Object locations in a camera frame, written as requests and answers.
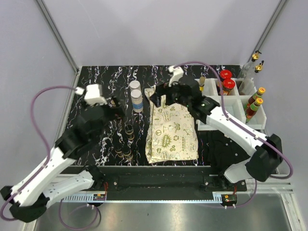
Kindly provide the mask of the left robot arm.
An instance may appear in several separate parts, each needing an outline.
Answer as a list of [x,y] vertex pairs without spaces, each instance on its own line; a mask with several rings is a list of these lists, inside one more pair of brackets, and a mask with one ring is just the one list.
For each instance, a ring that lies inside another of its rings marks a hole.
[[53,184],[52,181],[101,139],[108,124],[125,116],[121,101],[111,98],[110,104],[88,106],[55,142],[49,156],[27,177],[14,186],[4,186],[0,193],[10,204],[8,221],[32,222],[42,216],[55,202],[85,189],[100,190],[104,184],[102,172],[88,166],[75,176]]

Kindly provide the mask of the yellow-cap sauce bottle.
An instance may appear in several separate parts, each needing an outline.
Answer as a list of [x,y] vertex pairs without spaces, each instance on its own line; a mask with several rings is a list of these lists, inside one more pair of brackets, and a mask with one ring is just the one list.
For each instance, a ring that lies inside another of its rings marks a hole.
[[259,107],[263,104],[262,98],[257,98],[252,104],[250,104],[246,111],[245,111],[245,117],[246,117],[246,123],[248,123],[251,118],[257,113]]
[[260,87],[246,102],[244,106],[244,110],[247,109],[248,106],[250,106],[257,98],[262,98],[263,94],[266,92],[266,89],[263,87]]

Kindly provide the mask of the small brown-cap bottle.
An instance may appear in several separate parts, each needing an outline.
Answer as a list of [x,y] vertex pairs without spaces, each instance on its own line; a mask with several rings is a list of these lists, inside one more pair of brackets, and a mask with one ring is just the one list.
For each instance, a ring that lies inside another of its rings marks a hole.
[[199,78],[198,83],[199,83],[199,89],[200,89],[201,92],[203,92],[203,90],[204,90],[205,80],[206,80],[206,78],[204,76],[201,76]]

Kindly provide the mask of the gold-top glass oil bottle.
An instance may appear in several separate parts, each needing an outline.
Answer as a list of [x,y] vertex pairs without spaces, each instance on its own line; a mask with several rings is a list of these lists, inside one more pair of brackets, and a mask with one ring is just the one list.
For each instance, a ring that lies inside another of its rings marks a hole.
[[255,64],[257,63],[259,56],[262,53],[259,50],[256,50],[252,56],[251,56],[251,60],[249,62],[247,62],[241,69],[238,78],[242,78],[243,81],[241,83],[241,85],[238,88],[238,92],[240,95],[244,95],[244,88],[246,86],[246,84],[249,82],[249,71],[252,70],[252,68],[255,66]]

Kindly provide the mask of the red-lid chili jar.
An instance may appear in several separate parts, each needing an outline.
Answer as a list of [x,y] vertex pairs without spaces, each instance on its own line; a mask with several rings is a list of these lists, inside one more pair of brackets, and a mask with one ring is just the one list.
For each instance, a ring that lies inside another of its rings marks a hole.
[[219,87],[219,94],[223,96],[229,95],[229,93],[234,89],[235,82],[232,79],[225,79],[224,81],[220,82]]
[[216,85],[219,86],[220,82],[223,82],[226,79],[232,78],[232,72],[229,70],[221,70],[219,73],[219,79],[216,82]]

